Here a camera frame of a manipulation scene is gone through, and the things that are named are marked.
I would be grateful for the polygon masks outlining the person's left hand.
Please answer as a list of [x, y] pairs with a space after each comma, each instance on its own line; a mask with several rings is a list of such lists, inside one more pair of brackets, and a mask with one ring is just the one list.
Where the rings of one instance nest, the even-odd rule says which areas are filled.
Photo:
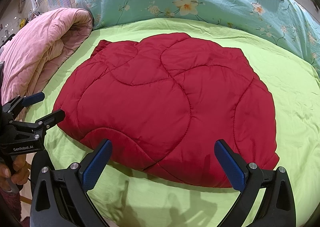
[[1, 163], [1, 189], [4, 191], [10, 191], [11, 187], [7, 182], [7, 179], [10, 178], [13, 184], [24, 185], [27, 183], [30, 172], [28, 170], [28, 163], [26, 162], [26, 154], [18, 155], [14, 160], [12, 166], [14, 169], [14, 174], [11, 174], [9, 168]]

